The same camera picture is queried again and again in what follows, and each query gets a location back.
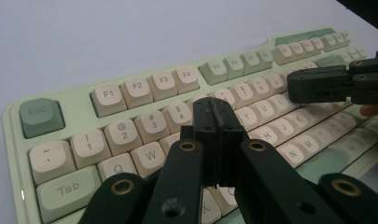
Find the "mechanical keyboard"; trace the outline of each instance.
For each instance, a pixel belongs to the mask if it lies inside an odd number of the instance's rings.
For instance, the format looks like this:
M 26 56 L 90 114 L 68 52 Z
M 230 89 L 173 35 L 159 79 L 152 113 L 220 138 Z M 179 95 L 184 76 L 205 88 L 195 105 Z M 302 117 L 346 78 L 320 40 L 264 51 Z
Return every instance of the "mechanical keyboard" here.
M 346 31 L 319 28 L 240 52 L 24 98 L 3 114 L 19 223 L 77 223 L 108 177 L 160 169 L 192 103 L 226 100 L 251 138 L 304 178 L 355 177 L 378 162 L 378 116 L 346 102 L 297 105 L 287 75 L 367 57 Z M 203 189 L 202 223 L 243 222 L 233 188 Z

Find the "green keycap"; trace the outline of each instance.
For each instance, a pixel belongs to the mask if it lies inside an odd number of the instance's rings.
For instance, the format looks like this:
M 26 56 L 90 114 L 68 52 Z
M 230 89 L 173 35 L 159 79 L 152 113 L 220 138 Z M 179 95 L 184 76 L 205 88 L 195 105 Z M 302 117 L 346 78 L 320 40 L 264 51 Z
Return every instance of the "green keycap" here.
M 36 192 L 43 221 L 50 223 L 86 206 L 100 186 L 101 179 L 95 166 L 39 185 Z
M 47 98 L 24 102 L 20 106 L 20 115 L 26 138 L 64 128 L 63 115 L 58 103 Z

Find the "white table surface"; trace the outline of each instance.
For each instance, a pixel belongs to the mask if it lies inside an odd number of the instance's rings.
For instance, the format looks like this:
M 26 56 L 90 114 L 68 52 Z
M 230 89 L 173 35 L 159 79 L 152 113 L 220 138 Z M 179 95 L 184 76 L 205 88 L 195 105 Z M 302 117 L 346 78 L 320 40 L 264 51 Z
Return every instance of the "white table surface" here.
M 378 49 L 378 30 L 334 0 L 181 2 L 0 0 L 0 223 L 17 222 L 1 122 L 14 100 L 324 26 Z

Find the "screw hole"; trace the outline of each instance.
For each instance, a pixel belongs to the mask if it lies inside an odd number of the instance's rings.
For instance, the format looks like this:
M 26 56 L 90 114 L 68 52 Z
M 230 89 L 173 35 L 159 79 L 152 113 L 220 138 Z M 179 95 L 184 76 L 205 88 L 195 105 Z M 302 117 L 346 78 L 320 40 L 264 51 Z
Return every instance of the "screw hole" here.
M 334 179 L 331 185 L 340 193 L 351 197 L 357 197 L 361 194 L 360 188 L 353 183 L 344 179 Z
M 192 151 L 195 149 L 195 144 L 192 142 L 184 142 L 179 145 L 183 151 Z
M 122 179 L 116 181 L 112 185 L 112 192 L 116 195 L 123 195 L 133 190 L 134 183 L 130 179 Z
M 354 65 L 357 65 L 357 66 L 360 66 L 360 65 L 362 65 L 362 64 L 363 64 L 362 61 L 355 61 L 355 62 L 354 62 Z
M 262 143 L 250 142 L 249 148 L 255 151 L 264 151 L 266 149 L 266 146 L 264 146 L 264 144 Z
M 185 214 L 186 206 L 183 200 L 172 198 L 163 203 L 161 210 L 166 217 L 181 217 Z

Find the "robotic arm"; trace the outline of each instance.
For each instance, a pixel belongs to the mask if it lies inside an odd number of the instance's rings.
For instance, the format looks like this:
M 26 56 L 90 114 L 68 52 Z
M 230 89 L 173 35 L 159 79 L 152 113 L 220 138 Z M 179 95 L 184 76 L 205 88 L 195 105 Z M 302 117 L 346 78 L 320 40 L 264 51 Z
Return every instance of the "robotic arm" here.
M 378 58 L 289 75 L 294 102 L 378 104 Z M 378 223 L 378 194 L 353 177 L 301 178 L 267 142 L 249 139 L 230 105 L 194 103 L 162 169 L 142 179 L 118 174 L 95 192 L 81 224 L 201 223 L 203 187 L 235 187 L 245 223 Z

